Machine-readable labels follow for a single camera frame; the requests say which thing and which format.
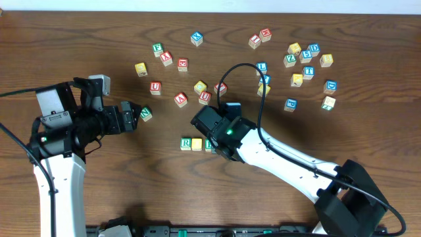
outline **white background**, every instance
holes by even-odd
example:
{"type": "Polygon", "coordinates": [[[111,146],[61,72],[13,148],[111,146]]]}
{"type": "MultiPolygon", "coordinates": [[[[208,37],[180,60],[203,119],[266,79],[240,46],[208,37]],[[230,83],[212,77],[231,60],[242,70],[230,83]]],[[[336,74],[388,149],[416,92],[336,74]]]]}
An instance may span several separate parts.
{"type": "Polygon", "coordinates": [[[421,0],[1,0],[3,10],[421,14],[421,0]]]}

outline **brown wood surface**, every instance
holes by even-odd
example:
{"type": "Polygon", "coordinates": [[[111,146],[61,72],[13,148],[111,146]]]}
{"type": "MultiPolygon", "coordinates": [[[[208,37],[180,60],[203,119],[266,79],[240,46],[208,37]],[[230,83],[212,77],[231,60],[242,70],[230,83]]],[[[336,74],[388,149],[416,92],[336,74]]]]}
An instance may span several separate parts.
{"type": "MultiPolygon", "coordinates": [[[[342,165],[364,165],[388,201],[408,224],[407,236],[421,235],[421,18],[339,14],[182,14],[5,12],[0,18],[0,93],[106,74],[106,105],[129,100],[147,105],[153,118],[133,134],[109,136],[87,158],[84,200],[87,224],[121,215],[139,224],[188,225],[316,224],[312,203],[270,173],[229,163],[205,151],[180,151],[180,138],[203,137],[190,125],[202,107],[193,86],[209,88],[237,63],[266,61],[272,76],[262,127],[309,155],[342,165]],[[248,40],[269,27],[273,36],[256,50],[248,40]],[[199,47],[194,31],[204,34],[199,47]],[[189,72],[164,67],[151,45],[162,42],[174,61],[189,59],[189,72]],[[319,43],[334,64],[315,66],[316,76],[289,86],[303,65],[285,68],[289,44],[319,43]],[[138,78],[134,65],[149,75],[138,78]],[[320,108],[327,79],[338,81],[333,111],[320,108]],[[149,93],[162,82],[162,96],[149,93]],[[174,96],[188,104],[178,108],[174,96]],[[298,100],[284,111],[287,97],[298,100]]],[[[238,68],[226,79],[223,101],[243,104],[256,121],[258,77],[238,68]]],[[[212,93],[211,105],[216,104],[212,93]]],[[[40,115],[34,93],[0,99],[0,121],[28,141],[40,115]]],[[[0,236],[39,236],[39,198],[24,152],[0,132],[0,236]]],[[[391,213],[383,218],[399,229],[391,213]]]]}

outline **wooden tabletop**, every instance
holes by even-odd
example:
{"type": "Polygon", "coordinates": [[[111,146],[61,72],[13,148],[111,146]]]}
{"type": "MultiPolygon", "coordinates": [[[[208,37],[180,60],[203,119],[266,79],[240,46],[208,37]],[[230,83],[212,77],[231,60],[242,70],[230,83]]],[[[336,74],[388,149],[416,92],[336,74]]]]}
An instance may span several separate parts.
{"type": "MultiPolygon", "coordinates": [[[[272,89],[262,127],[276,139],[339,165],[352,159],[369,172],[387,200],[402,213],[407,236],[421,235],[421,17],[344,14],[182,14],[5,12],[0,18],[0,93],[87,78],[111,77],[105,105],[133,101],[153,118],[133,134],[108,136],[86,159],[87,224],[128,215],[139,224],[270,225],[316,224],[310,200],[262,169],[227,162],[205,151],[180,151],[180,138],[204,138],[190,120],[202,107],[193,86],[211,89],[235,64],[268,63],[272,89]],[[270,28],[257,49],[249,38],[270,28]],[[199,47],[190,35],[204,35],[199,47]],[[189,71],[164,67],[152,44],[189,59],[189,71]],[[288,45],[318,43],[334,63],[309,65],[315,76],[290,86],[300,62],[285,68],[288,45]],[[134,65],[145,62],[148,76],[134,65]],[[332,111],[320,108],[323,85],[335,80],[332,111]],[[149,83],[162,82],[162,95],[149,83]],[[179,108],[177,93],[188,96],[179,108]],[[293,113],[287,98],[298,100],[293,113]]],[[[257,121],[259,77],[238,68],[226,79],[222,101],[238,101],[243,116],[257,121]]],[[[34,93],[0,99],[0,121],[27,142],[41,114],[34,93]]],[[[39,197],[25,153],[0,132],[0,236],[39,236],[39,197]]],[[[397,231],[388,212],[382,224],[397,231]]]]}

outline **wood grain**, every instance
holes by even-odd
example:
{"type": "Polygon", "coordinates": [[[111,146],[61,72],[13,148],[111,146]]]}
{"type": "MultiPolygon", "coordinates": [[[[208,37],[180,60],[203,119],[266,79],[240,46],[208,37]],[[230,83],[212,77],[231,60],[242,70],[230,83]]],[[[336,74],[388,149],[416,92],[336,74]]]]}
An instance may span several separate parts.
{"type": "MultiPolygon", "coordinates": [[[[346,14],[181,14],[5,12],[0,18],[0,93],[69,81],[75,76],[112,78],[107,105],[130,100],[152,109],[133,134],[109,136],[87,158],[84,199],[87,224],[129,215],[139,224],[316,224],[312,203],[266,171],[227,163],[203,152],[180,151],[183,136],[201,137],[189,122],[201,108],[193,86],[212,87],[237,63],[266,61],[272,76],[262,126],[275,138],[320,159],[353,159],[367,169],[388,201],[406,219],[407,236],[421,235],[421,18],[346,14]],[[249,37],[269,27],[273,36],[256,50],[249,37]],[[194,31],[204,42],[194,46],[194,31]],[[163,67],[152,43],[189,72],[163,67]],[[320,68],[300,88],[289,86],[302,65],[282,64],[289,44],[316,42],[335,63],[320,68]],[[138,78],[134,65],[149,75],[138,78]],[[336,80],[333,111],[320,108],[326,80],[336,80]],[[160,81],[162,96],[152,96],[160,81]],[[189,103],[178,108],[174,96],[189,103]],[[298,100],[283,111],[287,97],[298,100]]],[[[226,79],[223,101],[239,101],[257,119],[258,78],[238,68],[226,79]]],[[[213,91],[211,104],[216,104],[213,91]]],[[[0,99],[1,122],[28,141],[40,115],[34,94],[0,99]]],[[[0,236],[39,236],[39,198],[24,152],[0,133],[0,236]]],[[[382,220],[399,229],[391,213],[382,220]]]]}

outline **toy block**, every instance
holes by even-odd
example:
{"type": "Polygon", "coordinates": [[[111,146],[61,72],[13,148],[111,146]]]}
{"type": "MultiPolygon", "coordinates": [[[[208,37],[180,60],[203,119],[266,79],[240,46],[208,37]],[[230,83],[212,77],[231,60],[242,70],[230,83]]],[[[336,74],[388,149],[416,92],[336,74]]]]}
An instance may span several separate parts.
{"type": "Polygon", "coordinates": [[[314,76],[314,67],[312,66],[305,66],[303,68],[303,79],[304,80],[311,80],[311,78],[313,78],[314,76]]]}
{"type": "Polygon", "coordinates": [[[144,107],[141,111],[140,111],[140,117],[143,119],[143,121],[148,121],[149,119],[152,118],[152,113],[150,112],[150,110],[148,110],[148,108],[144,107]]]}
{"type": "Polygon", "coordinates": [[[162,46],[161,43],[154,43],[152,45],[152,50],[153,50],[153,54],[155,55],[155,57],[159,57],[159,55],[164,53],[164,47],[162,46]]]}
{"type": "Polygon", "coordinates": [[[309,50],[302,50],[300,53],[300,62],[309,63],[312,59],[311,52],[309,50]]]}
{"type": "Polygon", "coordinates": [[[292,74],[291,86],[300,87],[302,83],[303,83],[302,74],[292,74]]]}
{"type": "MultiPolygon", "coordinates": [[[[268,95],[269,91],[270,91],[270,86],[266,85],[266,95],[265,95],[265,96],[267,96],[267,95],[268,95]]],[[[262,85],[259,87],[259,89],[257,90],[257,94],[258,94],[259,96],[263,96],[263,84],[262,84],[262,85]]]]}
{"type": "MultiPolygon", "coordinates": [[[[219,86],[219,83],[218,84],[216,84],[214,87],[213,87],[213,90],[215,91],[215,93],[218,93],[218,86],[219,86]]],[[[222,83],[221,84],[221,88],[219,89],[219,96],[222,96],[222,95],[224,95],[225,93],[226,93],[226,91],[228,90],[228,87],[225,85],[225,83],[222,83]]]]}
{"type": "Polygon", "coordinates": [[[151,94],[153,95],[160,95],[162,92],[161,83],[160,82],[151,82],[151,87],[149,88],[151,94]]]}
{"type": "Polygon", "coordinates": [[[205,140],[205,151],[212,151],[212,145],[208,139],[205,140]]]}
{"type": "Polygon", "coordinates": [[[259,37],[262,39],[262,42],[269,41],[272,37],[272,32],[269,30],[269,28],[263,29],[260,31],[259,37]]]}
{"type": "Polygon", "coordinates": [[[164,66],[172,64],[172,57],[170,52],[166,51],[163,54],[159,55],[159,57],[161,58],[161,61],[164,64],[164,66]]]}
{"type": "MultiPolygon", "coordinates": [[[[268,71],[268,64],[265,62],[262,63],[257,63],[256,64],[257,68],[260,69],[262,71],[263,74],[266,74],[268,71]]],[[[258,72],[258,70],[256,70],[256,75],[260,76],[260,73],[258,72]]]]}
{"type": "MultiPolygon", "coordinates": [[[[269,85],[270,79],[272,79],[271,76],[264,75],[264,81],[266,82],[266,85],[269,85]]],[[[259,81],[259,86],[261,86],[261,85],[263,85],[263,79],[262,78],[260,78],[260,81],[259,81]]]]}
{"type": "Polygon", "coordinates": [[[310,44],[309,47],[307,48],[307,50],[310,50],[311,56],[313,56],[313,57],[317,56],[320,52],[320,48],[318,46],[318,43],[310,44]]]}
{"type": "Polygon", "coordinates": [[[202,92],[205,92],[207,89],[207,86],[202,81],[198,81],[196,85],[194,86],[195,92],[200,95],[202,92]]]}
{"type": "Polygon", "coordinates": [[[298,56],[301,52],[301,47],[298,43],[293,43],[288,47],[288,53],[298,56]]]}
{"type": "Polygon", "coordinates": [[[174,101],[180,108],[187,105],[187,97],[183,93],[179,93],[176,97],[174,97],[174,101]]]}
{"type": "Polygon", "coordinates": [[[201,103],[203,105],[208,105],[209,101],[211,101],[211,93],[202,92],[199,96],[199,103],[201,103]]]}
{"type": "Polygon", "coordinates": [[[256,34],[251,36],[251,38],[249,39],[249,45],[253,49],[256,49],[260,45],[260,43],[262,43],[262,40],[256,34]]]}
{"type": "Polygon", "coordinates": [[[324,84],[324,93],[328,93],[328,94],[333,94],[336,92],[336,87],[337,87],[337,83],[332,81],[332,80],[328,80],[325,84],[324,84]]]}
{"type": "Polygon", "coordinates": [[[297,62],[297,59],[295,59],[295,56],[293,54],[286,55],[284,57],[284,65],[285,65],[285,67],[294,66],[296,62],[297,62]]]}
{"type": "Polygon", "coordinates": [[[137,75],[139,77],[147,75],[145,63],[138,63],[134,65],[134,68],[136,69],[137,75]]]}
{"type": "Polygon", "coordinates": [[[193,45],[199,46],[201,43],[203,43],[203,36],[199,32],[194,32],[190,37],[191,42],[193,45]]]}
{"type": "Polygon", "coordinates": [[[193,138],[191,140],[191,150],[192,151],[202,150],[202,138],[193,138]]]}
{"type": "Polygon", "coordinates": [[[178,71],[187,72],[189,63],[187,59],[178,59],[178,71]]]}
{"type": "Polygon", "coordinates": [[[328,67],[332,65],[332,63],[334,63],[334,58],[331,54],[322,55],[322,57],[320,58],[320,66],[322,67],[328,67]]]}
{"type": "Polygon", "coordinates": [[[297,108],[297,100],[296,99],[287,99],[285,102],[285,111],[293,112],[297,108]]]}
{"type": "Polygon", "coordinates": [[[182,138],[180,141],[180,148],[182,151],[191,150],[191,138],[182,138]]]}
{"type": "Polygon", "coordinates": [[[323,103],[322,103],[322,109],[332,110],[334,105],[335,105],[335,101],[336,101],[336,99],[334,99],[330,96],[326,96],[323,100],[323,103]]]}

